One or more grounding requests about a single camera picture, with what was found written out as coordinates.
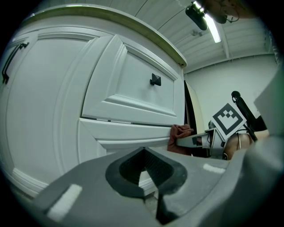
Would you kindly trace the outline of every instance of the cloth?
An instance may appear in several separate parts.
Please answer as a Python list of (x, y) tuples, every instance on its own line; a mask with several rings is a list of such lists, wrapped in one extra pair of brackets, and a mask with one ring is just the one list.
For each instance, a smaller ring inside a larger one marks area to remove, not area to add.
[(170, 140), (168, 142), (168, 151), (191, 155), (191, 149), (189, 147), (181, 147), (176, 145), (176, 139), (182, 139), (188, 137), (193, 133), (194, 130), (189, 125), (172, 125), (170, 130)]

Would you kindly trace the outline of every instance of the ceiling light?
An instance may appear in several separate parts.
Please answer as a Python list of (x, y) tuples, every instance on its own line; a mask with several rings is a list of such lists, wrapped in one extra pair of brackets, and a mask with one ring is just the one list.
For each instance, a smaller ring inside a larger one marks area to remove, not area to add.
[(206, 30), (208, 26), (216, 43), (221, 42), (214, 20), (204, 13), (204, 8), (197, 1), (194, 1), (193, 5), (189, 6), (185, 12), (201, 30)]
[(211, 34), (213, 36), (214, 41), (216, 43), (221, 42), (221, 39), (220, 39), (218, 30), (217, 30), (216, 24), (214, 23), (214, 20), (208, 14), (205, 14), (204, 18), (205, 18), (207, 25), (208, 25), (208, 27), (211, 31)]

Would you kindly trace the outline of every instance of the black knob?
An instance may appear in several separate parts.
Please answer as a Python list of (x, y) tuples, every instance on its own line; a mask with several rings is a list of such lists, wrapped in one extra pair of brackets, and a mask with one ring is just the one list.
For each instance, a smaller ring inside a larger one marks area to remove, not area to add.
[(150, 80), (150, 84), (161, 86), (161, 77), (152, 73), (152, 79)]

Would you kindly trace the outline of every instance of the black handle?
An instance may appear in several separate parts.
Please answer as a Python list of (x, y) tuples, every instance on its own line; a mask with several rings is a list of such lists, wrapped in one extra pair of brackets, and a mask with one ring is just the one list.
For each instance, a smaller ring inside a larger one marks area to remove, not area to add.
[(152, 73), (152, 79), (150, 80), (150, 84), (161, 86), (161, 77)]
[(9, 76), (7, 75), (7, 69), (9, 68), (9, 65), (11, 63), (11, 61), (13, 60), (14, 56), (16, 55), (17, 51), (19, 49), (22, 49), (22, 48), (25, 48), (29, 43), (21, 43), (21, 44), (18, 44), (14, 49), (13, 51), (11, 52), (11, 54), (9, 55), (4, 67), (3, 67), (3, 70), (2, 70), (2, 77), (3, 77), (3, 83), (5, 82), (5, 84), (8, 83), (8, 80), (9, 80)]

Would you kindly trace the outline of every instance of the drawer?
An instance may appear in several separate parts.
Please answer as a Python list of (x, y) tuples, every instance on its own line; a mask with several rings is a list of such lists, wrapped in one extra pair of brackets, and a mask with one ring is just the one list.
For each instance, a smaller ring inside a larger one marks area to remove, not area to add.
[[(161, 86), (151, 85), (152, 74)], [(184, 86), (162, 59), (114, 36), (91, 77), (82, 116), (154, 125), (183, 124)]]

